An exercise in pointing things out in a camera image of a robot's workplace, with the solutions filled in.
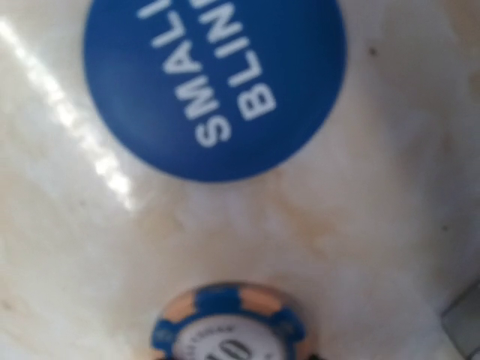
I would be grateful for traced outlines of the blue round button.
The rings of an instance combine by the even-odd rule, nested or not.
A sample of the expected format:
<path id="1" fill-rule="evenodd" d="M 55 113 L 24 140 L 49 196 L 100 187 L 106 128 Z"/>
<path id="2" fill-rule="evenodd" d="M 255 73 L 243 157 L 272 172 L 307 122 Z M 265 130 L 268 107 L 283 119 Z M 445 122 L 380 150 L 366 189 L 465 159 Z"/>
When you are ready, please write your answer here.
<path id="1" fill-rule="evenodd" d="M 322 127 L 347 39 L 336 1 L 93 1 L 85 78 L 112 134 L 199 182 L 264 173 Z"/>

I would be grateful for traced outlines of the aluminium poker chip case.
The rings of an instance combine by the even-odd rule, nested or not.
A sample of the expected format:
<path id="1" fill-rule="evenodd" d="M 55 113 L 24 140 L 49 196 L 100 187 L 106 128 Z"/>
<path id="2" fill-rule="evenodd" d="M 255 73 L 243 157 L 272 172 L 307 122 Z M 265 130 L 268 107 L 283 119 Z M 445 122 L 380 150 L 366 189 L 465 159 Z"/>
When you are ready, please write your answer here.
<path id="1" fill-rule="evenodd" d="M 479 282 L 462 292 L 442 314 L 442 327 L 464 359 L 479 359 Z"/>

